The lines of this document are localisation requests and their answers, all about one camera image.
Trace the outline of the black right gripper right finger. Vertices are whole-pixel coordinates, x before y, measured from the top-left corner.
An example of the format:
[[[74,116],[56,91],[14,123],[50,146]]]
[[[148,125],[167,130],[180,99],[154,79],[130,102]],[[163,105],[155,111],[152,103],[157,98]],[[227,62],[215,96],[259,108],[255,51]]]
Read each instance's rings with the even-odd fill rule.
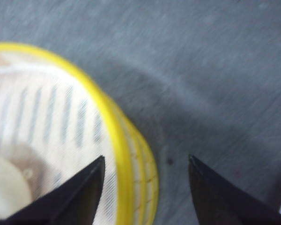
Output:
[[[201,225],[281,225],[281,214],[189,156],[192,202]]]

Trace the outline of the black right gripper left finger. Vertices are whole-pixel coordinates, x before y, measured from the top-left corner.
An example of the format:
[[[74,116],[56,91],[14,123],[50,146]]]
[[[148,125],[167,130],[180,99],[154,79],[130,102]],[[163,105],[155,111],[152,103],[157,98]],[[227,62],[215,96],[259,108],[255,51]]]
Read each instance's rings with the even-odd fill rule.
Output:
[[[104,185],[105,158],[99,156],[64,184],[17,211],[0,225],[91,225]]]

